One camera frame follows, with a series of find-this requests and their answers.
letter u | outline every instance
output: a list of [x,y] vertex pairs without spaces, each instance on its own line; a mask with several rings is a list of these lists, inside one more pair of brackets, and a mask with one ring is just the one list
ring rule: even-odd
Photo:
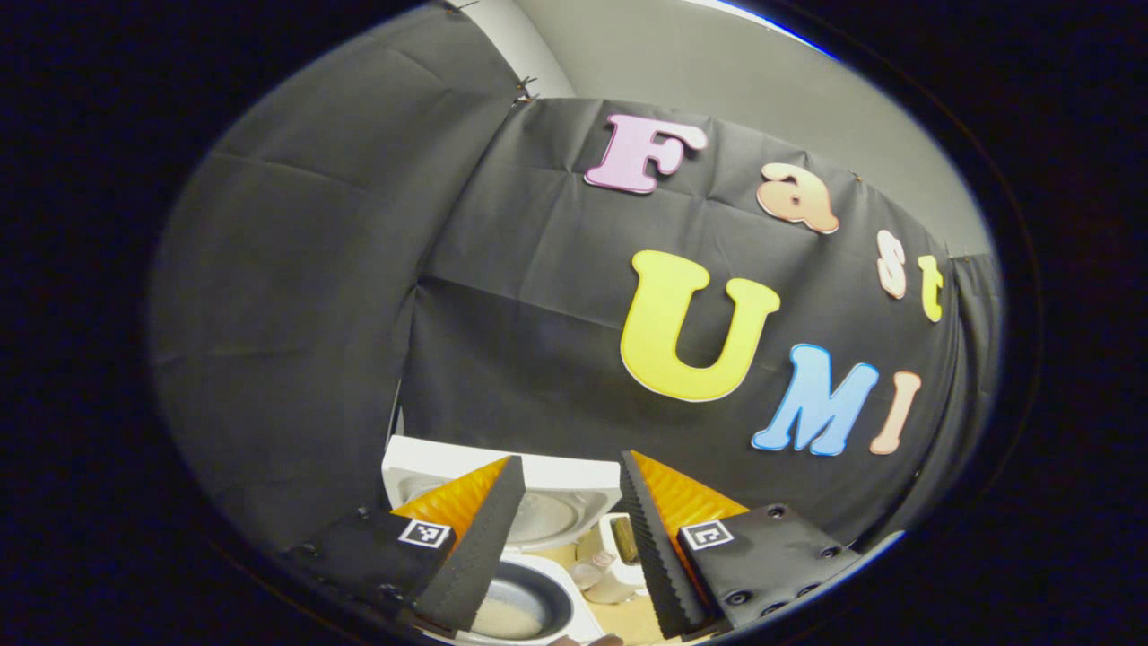
[[734,318],[721,357],[708,368],[677,359],[677,340],[693,291],[709,283],[709,272],[673,254],[642,250],[634,255],[638,288],[622,329],[622,364],[643,387],[684,402],[712,402],[737,390],[750,372],[766,316],[777,311],[781,297],[769,287],[734,278],[726,293],[734,299]]

letter m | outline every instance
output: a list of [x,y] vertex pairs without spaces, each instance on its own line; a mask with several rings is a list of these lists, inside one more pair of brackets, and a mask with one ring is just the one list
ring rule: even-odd
[[814,456],[841,453],[861,406],[877,383],[877,369],[868,364],[858,364],[837,391],[829,395],[832,383],[829,353],[824,349],[799,344],[790,351],[790,359],[793,361],[793,380],[785,398],[774,421],[754,434],[751,445],[766,451],[781,451],[789,446],[790,429],[797,422],[797,439],[793,442],[797,451],[805,450],[812,441],[809,452]]

